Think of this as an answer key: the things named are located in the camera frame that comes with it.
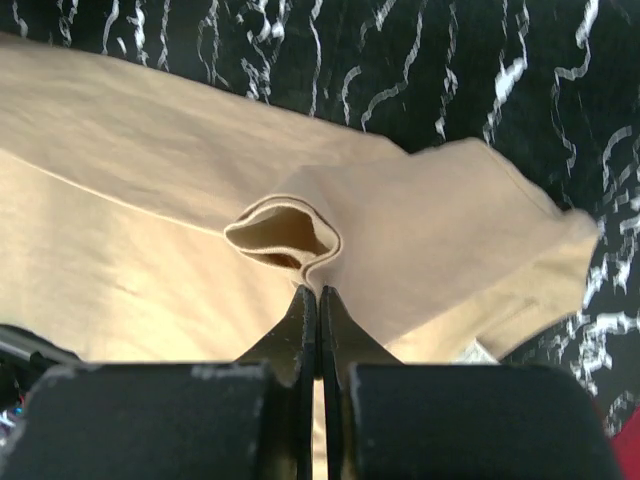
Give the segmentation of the beige t shirt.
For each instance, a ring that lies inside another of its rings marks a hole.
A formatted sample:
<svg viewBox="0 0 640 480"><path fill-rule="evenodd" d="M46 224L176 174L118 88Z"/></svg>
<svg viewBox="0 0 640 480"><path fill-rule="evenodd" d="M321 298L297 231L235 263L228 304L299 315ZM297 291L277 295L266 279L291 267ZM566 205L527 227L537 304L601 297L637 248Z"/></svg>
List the beige t shirt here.
<svg viewBox="0 0 640 480"><path fill-rule="evenodd" d="M578 307L597 240L484 142L391 142L101 55L1 39L1 338L53 360L5 479L260 479L298 287L399 365L352 364L340 479L602 479L569 375L502 359Z"/></svg>

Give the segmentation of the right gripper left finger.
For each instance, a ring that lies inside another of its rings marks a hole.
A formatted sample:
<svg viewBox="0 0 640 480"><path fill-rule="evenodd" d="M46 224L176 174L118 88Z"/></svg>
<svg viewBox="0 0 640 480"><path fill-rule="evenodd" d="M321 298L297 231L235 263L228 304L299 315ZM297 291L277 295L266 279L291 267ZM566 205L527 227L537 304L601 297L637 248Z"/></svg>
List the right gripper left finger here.
<svg viewBox="0 0 640 480"><path fill-rule="evenodd" d="M269 369L260 411L260 479L312 477L317 322L316 298L300 286L284 317L238 359L240 364Z"/></svg>

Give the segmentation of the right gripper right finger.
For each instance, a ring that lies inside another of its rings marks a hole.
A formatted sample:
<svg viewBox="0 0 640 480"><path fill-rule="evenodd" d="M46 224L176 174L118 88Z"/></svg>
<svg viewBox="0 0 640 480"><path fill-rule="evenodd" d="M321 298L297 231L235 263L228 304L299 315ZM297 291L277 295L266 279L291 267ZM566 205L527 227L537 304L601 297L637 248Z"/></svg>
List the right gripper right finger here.
<svg viewBox="0 0 640 480"><path fill-rule="evenodd" d="M352 364L399 365L349 314L336 288L325 286L319 304L319 373L324 384L328 477L340 479L345 458L346 398Z"/></svg>

